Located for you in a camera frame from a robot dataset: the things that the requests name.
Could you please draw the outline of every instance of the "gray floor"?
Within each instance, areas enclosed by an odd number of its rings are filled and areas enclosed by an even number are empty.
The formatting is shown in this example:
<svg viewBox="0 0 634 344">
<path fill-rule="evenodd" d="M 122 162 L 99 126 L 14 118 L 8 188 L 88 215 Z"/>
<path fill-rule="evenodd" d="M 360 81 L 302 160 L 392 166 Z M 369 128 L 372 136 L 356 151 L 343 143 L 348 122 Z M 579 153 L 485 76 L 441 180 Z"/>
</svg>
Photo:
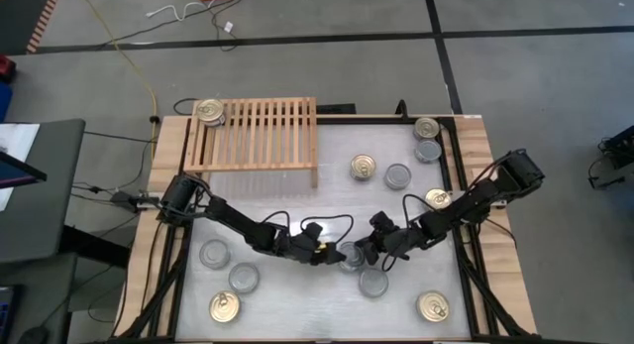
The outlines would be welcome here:
<svg viewBox="0 0 634 344">
<path fill-rule="evenodd" d="M 145 14 L 193 0 L 93 0 L 116 35 L 172 17 Z M 634 0 L 436 0 L 445 31 L 634 24 Z M 424 0 L 244 0 L 220 17 L 239 38 L 426 32 Z M 213 39 L 201 14 L 131 42 Z M 107 35 L 83 0 L 59 0 L 43 46 L 90 45 Z M 527 148 L 544 186 L 510 206 L 535 319 L 547 337 L 629 343 L 634 327 L 632 183 L 594 191 L 587 166 L 596 143 L 632 125 L 634 35 L 447 41 L 466 113 L 482 114 L 495 155 Z M 160 115 L 182 97 L 316 96 L 355 102 L 361 113 L 450 113 L 432 41 L 355 42 L 130 52 L 157 92 Z M 93 131 L 148 138 L 150 98 L 117 53 L 16 57 L 20 75 L 9 120 L 81 117 Z M 76 180 L 113 186 L 139 171 L 142 144 L 84 139 Z M 129 190 L 144 188 L 147 172 Z M 103 232 L 127 218 L 112 207 L 72 199 L 67 222 Z M 112 236 L 127 244 L 134 224 Z M 82 262 L 79 278 L 101 265 Z M 109 324 L 87 317 L 88 303 L 115 287 L 111 272 L 74 299 L 69 342 L 103 338 Z M 112 318 L 118 292 L 96 307 Z"/>
</svg>

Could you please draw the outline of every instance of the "wooden rack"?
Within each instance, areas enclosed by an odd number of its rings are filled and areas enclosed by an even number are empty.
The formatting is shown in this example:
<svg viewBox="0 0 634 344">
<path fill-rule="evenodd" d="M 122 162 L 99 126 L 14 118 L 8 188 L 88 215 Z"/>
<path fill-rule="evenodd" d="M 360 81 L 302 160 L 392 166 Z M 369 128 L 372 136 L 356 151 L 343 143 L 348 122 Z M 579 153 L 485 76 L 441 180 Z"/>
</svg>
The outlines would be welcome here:
<svg viewBox="0 0 634 344">
<path fill-rule="evenodd" d="M 223 126 L 207 127 L 191 116 L 185 172 L 311 170 L 311 185 L 317 187 L 314 97 L 220 101 Z"/>
</svg>

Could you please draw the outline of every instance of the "white cable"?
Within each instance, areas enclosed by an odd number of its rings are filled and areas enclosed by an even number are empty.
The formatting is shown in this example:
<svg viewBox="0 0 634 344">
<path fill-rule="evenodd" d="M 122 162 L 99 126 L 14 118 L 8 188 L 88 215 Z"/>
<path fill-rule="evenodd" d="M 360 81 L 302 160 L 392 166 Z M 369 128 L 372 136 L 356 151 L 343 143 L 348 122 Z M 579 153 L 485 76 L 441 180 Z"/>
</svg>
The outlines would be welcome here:
<svg viewBox="0 0 634 344">
<path fill-rule="evenodd" d="M 162 12 L 162 11 L 164 11 L 166 9 L 171 8 L 171 10 L 174 12 L 174 17 L 176 17 L 176 20 L 178 20 L 178 22 L 182 22 L 182 21 L 185 20 L 185 18 L 187 18 L 187 7 L 189 7 L 189 6 L 203 6 L 206 9 L 209 9 L 214 2 L 216 2 L 216 0 L 211 0 L 211 2 L 209 2 L 208 5 L 205 5 L 204 3 L 200 3 L 200 2 L 187 3 L 185 5 L 185 7 L 182 9 L 182 18 L 178 17 L 178 13 L 176 13 L 176 7 L 174 7 L 173 5 L 167 5 L 167 6 L 161 7 L 161 8 L 159 8 L 159 9 L 153 11 L 153 12 L 146 13 L 146 17 L 151 18 L 156 13 L 159 13 L 159 12 Z"/>
</svg>

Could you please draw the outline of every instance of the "tin can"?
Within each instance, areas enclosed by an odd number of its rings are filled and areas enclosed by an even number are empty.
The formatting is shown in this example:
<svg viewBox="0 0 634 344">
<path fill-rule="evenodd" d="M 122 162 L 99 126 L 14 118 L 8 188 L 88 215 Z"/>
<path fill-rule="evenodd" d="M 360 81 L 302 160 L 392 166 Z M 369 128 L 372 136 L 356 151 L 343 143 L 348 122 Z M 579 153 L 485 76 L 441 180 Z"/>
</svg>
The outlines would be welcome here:
<svg viewBox="0 0 634 344">
<path fill-rule="evenodd" d="M 412 172 L 406 165 L 393 164 L 387 168 L 383 180 L 390 189 L 401 190 L 409 185 L 412 180 Z"/>
<path fill-rule="evenodd" d="M 345 242 L 341 244 L 338 251 L 346 255 L 346 261 L 339 263 L 339 267 L 345 272 L 354 272 L 358 270 L 366 261 L 366 255 L 354 242 Z"/>
<path fill-rule="evenodd" d="M 232 321 L 240 312 L 240 299 L 230 290 L 222 290 L 211 298 L 209 315 L 220 323 Z"/>
<path fill-rule="evenodd" d="M 376 162 L 367 155 L 358 155 L 351 162 L 350 175 L 355 180 L 368 180 L 376 171 Z"/>
<path fill-rule="evenodd" d="M 389 279 L 383 271 L 365 269 L 359 275 L 359 290 L 369 298 L 378 298 L 387 292 Z"/>
<path fill-rule="evenodd" d="M 260 282 L 260 272 L 252 264 L 241 263 L 229 273 L 229 286 L 237 293 L 250 293 Z"/>
<path fill-rule="evenodd" d="M 433 322 L 440 322 L 449 316 L 449 303 L 439 292 L 431 290 L 418 296 L 416 309 L 420 315 Z"/>
<path fill-rule="evenodd" d="M 425 201 L 434 209 L 444 209 L 452 203 L 452 197 L 443 189 L 431 189 L 425 194 Z"/>
<path fill-rule="evenodd" d="M 220 100 L 203 100 L 196 106 L 196 116 L 209 127 L 218 127 L 225 123 L 225 106 Z"/>
<path fill-rule="evenodd" d="M 421 117 L 414 124 L 414 137 L 417 140 L 430 139 L 438 136 L 440 125 L 429 117 Z"/>
<path fill-rule="evenodd" d="M 229 263 L 231 254 L 224 241 L 212 239 L 207 241 L 198 253 L 200 262 L 211 270 L 220 270 Z"/>
<path fill-rule="evenodd" d="M 424 140 L 416 145 L 414 156 L 422 163 L 432 163 L 440 158 L 443 150 L 436 141 Z"/>
</svg>

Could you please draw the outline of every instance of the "gold can lid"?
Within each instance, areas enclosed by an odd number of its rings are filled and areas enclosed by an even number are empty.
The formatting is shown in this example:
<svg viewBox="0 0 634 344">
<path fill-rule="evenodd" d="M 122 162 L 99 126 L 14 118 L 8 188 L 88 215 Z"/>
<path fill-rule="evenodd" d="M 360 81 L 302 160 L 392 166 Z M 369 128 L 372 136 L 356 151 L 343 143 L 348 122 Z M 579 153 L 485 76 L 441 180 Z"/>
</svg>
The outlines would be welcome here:
<svg viewBox="0 0 634 344">
<path fill-rule="evenodd" d="M 438 122 L 429 117 L 421 117 L 414 124 L 416 134 L 421 138 L 434 138 L 440 132 Z"/>
<path fill-rule="evenodd" d="M 358 155 L 351 163 L 353 175 L 359 178 L 369 178 L 376 171 L 376 162 L 370 156 Z"/>
<path fill-rule="evenodd" d="M 226 323 L 232 321 L 240 311 L 240 299 L 230 290 L 222 290 L 211 298 L 209 314 L 212 319 Z"/>
<path fill-rule="evenodd" d="M 434 209 L 444 209 L 452 203 L 452 197 L 443 189 L 431 189 L 425 195 L 425 201 Z"/>
<path fill-rule="evenodd" d="M 216 121 L 222 117 L 224 112 L 225 106 L 216 99 L 203 100 L 196 106 L 196 116 L 201 121 Z"/>
<path fill-rule="evenodd" d="M 418 296 L 416 300 L 418 312 L 429 321 L 439 322 L 449 316 L 449 303 L 447 299 L 434 290 Z"/>
</svg>

